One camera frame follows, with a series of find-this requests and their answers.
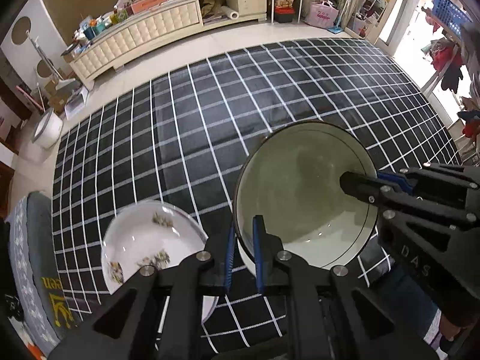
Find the tile floor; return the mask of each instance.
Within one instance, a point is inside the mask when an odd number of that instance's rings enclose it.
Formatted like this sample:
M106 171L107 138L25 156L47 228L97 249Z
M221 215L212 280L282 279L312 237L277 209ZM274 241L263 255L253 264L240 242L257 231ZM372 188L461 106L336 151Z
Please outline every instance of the tile floor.
M344 32L333 35L327 30L303 23L272 26L267 22L252 22L204 32L161 47L126 64L122 71L115 72L111 69L98 77L93 90L89 93L86 107L75 115L73 120L64 120L62 135L117 96L168 71L243 47L314 37L349 36ZM39 115L33 115L22 129L23 139L11 185L9 209L15 207L23 196L32 191L42 191L46 196L52 196L59 141L48 151L30 141L39 119Z

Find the hand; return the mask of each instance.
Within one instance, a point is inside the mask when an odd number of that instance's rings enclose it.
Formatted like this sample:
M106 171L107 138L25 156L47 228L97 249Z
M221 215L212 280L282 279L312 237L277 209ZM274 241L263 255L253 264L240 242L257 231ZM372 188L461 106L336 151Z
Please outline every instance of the hand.
M460 333L461 327L455 326L451 323L447 318L442 314L440 316L440 325L439 325L440 333L442 336L445 337L448 341L453 341L455 336Z

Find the table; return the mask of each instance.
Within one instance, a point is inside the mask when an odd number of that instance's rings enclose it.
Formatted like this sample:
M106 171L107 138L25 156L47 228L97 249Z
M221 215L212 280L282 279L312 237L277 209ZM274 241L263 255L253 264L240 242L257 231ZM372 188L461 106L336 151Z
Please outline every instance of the table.
M62 137L53 242L73 313L82 319L109 296L100 242L122 207L160 199L189 212L213 235L230 226L229 201L248 153L269 132L305 119L347 129L377 169L460 163L418 87L366 40L265 44L171 71L114 99ZM376 235L348 265L363 285L393 264ZM238 250L234 267L231 292L203 326L205 355L286 331L283 298L256 293Z

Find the white bowl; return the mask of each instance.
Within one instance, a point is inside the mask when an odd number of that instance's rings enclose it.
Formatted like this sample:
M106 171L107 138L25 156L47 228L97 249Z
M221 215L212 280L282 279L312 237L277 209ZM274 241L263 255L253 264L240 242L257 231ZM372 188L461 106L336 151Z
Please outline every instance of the white bowl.
M277 130L244 164L235 191L240 256L255 275L252 220L310 265L330 269L351 261L368 241L377 208L345 195L346 172L376 177L362 144L341 128L299 122Z
M142 265L151 263L159 269L177 266L185 257L203 250L207 238L191 216L171 204L144 200L126 207L111 221L102 242L106 287L113 294ZM120 265L122 275L112 263ZM218 297L203 297L203 322L217 301Z

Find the mop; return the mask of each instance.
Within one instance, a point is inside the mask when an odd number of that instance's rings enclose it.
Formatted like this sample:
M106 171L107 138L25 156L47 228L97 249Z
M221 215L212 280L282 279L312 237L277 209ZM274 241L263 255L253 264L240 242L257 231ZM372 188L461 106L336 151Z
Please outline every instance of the mop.
M49 60L49 58L45 55L41 47L38 45L37 43L38 37L35 40L33 40L30 37L29 31L27 31L26 34L30 42L32 42L32 45L37 51L40 58L42 58L42 60L46 63L46 65L54 75L55 79L58 81L58 84L55 87L55 89L57 90L57 95L62 95L63 93L70 94L71 92L77 90L80 83L76 79L63 79L62 75L55 68L55 66L53 66L52 62Z
M343 32L343 28L340 27L340 21L342 20L342 16L345 13L345 10L349 6L349 0L345 1L345 5L343 6L342 12L338 15L337 21L333 27L327 28L327 31L330 31L333 34L338 34Z

